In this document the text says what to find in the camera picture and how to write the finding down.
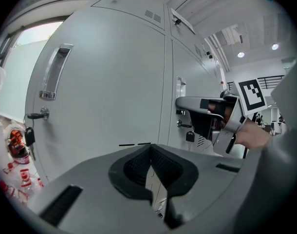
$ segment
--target vent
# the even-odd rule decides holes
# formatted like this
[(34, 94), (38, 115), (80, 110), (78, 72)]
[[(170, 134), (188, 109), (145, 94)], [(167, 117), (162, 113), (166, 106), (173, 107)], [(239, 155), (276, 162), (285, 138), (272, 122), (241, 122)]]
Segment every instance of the vent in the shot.
[(205, 138), (203, 136), (198, 137), (197, 147), (200, 147), (205, 143)]
[(70, 185), (49, 205), (40, 217), (49, 224), (57, 226), (81, 192), (80, 187)]
[(155, 20), (155, 21), (157, 21), (157, 22), (160, 23), (160, 22), (161, 22), (161, 19), (162, 19), (162, 18), (161, 18), (159, 15), (157, 15), (157, 14), (154, 15), (154, 20)]
[(194, 46), (195, 46), (195, 51), (196, 51), (196, 53), (197, 53), (201, 58), (203, 58), (202, 53), (201, 53), (201, 50), (200, 50), (196, 45), (194, 45)]
[(151, 12), (149, 10), (147, 10), (144, 15), (149, 17), (149, 18), (153, 18), (153, 12)]

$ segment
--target white wall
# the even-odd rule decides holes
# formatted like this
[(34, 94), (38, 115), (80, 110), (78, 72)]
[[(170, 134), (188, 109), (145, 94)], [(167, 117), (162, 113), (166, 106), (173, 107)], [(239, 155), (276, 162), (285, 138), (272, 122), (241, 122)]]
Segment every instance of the white wall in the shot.
[(260, 115), (263, 115), (263, 122), (266, 125), (271, 125), (271, 108), (262, 110), (261, 112), (259, 112)]
[(255, 61), (244, 65), (232, 67), (231, 72), (225, 73), (226, 82), (235, 79), (251, 79), (266, 76), (285, 75), (280, 58)]
[(4, 66), (6, 78), (0, 92), (0, 115), (23, 122), (28, 83), (46, 42), (38, 41), (11, 49)]
[(278, 108), (272, 108), (272, 120), (278, 122)]

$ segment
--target hand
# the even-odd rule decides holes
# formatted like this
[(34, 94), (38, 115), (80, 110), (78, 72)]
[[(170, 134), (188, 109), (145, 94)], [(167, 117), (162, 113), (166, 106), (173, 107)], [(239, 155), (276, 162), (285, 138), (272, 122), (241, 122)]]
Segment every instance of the hand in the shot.
[[(214, 111), (215, 104), (209, 104), (209, 110)], [(224, 120), (227, 123), (231, 117), (233, 108), (226, 107), (224, 112)], [(248, 149), (256, 147), (262, 147), (267, 145), (271, 141), (272, 137), (263, 129), (258, 127), (256, 123), (247, 119), (241, 129), (237, 132), (237, 138), (235, 144), (241, 144)]]

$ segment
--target ceiling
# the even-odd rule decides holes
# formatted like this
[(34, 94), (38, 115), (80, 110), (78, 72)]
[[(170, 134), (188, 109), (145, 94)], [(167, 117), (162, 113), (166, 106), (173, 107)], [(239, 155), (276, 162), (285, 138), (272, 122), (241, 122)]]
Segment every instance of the ceiling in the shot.
[(268, 107), (269, 107), (270, 105), (271, 105), (270, 108), (272, 108), (272, 107), (273, 107), (273, 108), (277, 107), (276, 104), (275, 104), (275, 101), (273, 100), (273, 98), (272, 98), (271, 96), (265, 96), (264, 98), (265, 98), (265, 101), (266, 101), (266, 104), (267, 104)]
[[(222, 55), (226, 71), (232, 67), (279, 58), (282, 63), (297, 56), (297, 30), (286, 13), (258, 16), (240, 21), (208, 37)], [(272, 50), (277, 43), (279, 48)], [(243, 58), (237, 54), (244, 52)]]
[[(21, 0), (9, 17), (41, 0)], [(187, 19), (215, 50), (225, 71), (248, 62), (297, 55), (297, 31), (271, 0), (161, 0)], [(273, 51), (271, 45), (279, 43)], [(239, 51), (245, 57), (238, 58)]]

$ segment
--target cabinet door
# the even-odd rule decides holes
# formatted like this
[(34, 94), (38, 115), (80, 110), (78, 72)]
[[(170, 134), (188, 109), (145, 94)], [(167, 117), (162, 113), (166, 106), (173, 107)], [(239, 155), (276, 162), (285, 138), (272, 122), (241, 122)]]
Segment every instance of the cabinet door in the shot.
[(169, 10), (170, 15), (170, 23), (171, 23), (171, 35), (179, 40), (181, 43), (185, 45), (193, 54), (197, 57), (197, 59), (204, 66), (204, 60), (206, 57), (206, 52), (204, 50), (205, 45), (200, 39), (199, 35), (194, 34), (184, 23), (180, 23), (178, 25), (174, 24), (174, 20), (176, 17), (173, 16), (171, 8)]
[(159, 202), (162, 199), (167, 197), (167, 190), (160, 182), (158, 176), (156, 175), (152, 167), (150, 167), (148, 171), (145, 188), (152, 191), (153, 193), (152, 207), (155, 211), (158, 210)]
[(101, 0), (93, 7), (126, 12), (165, 29), (164, 4), (159, 0)]
[[(182, 120), (183, 124), (190, 124), (191, 119), (188, 111), (186, 115), (176, 114), (176, 84), (177, 77), (182, 78), (186, 85), (186, 96), (191, 97), (219, 97), (219, 86), (209, 73), (197, 62), (197, 60), (182, 48), (178, 43), (173, 44), (173, 100), (170, 122), (169, 146), (188, 150), (186, 133), (190, 128), (177, 127), (177, 120)], [(195, 141), (200, 141), (199, 135), (195, 136)], [(202, 152), (204, 145), (193, 144), (191, 151)]]
[[(69, 17), (40, 54), (27, 95), (33, 110), (28, 104), (26, 112), (42, 107), (50, 112), (34, 126), (36, 162), (46, 176), (56, 178), (86, 159), (122, 149), (119, 145), (158, 142), (165, 36), (134, 18), (89, 7)], [(73, 47), (56, 98), (41, 98), (50, 59), (62, 44)]]

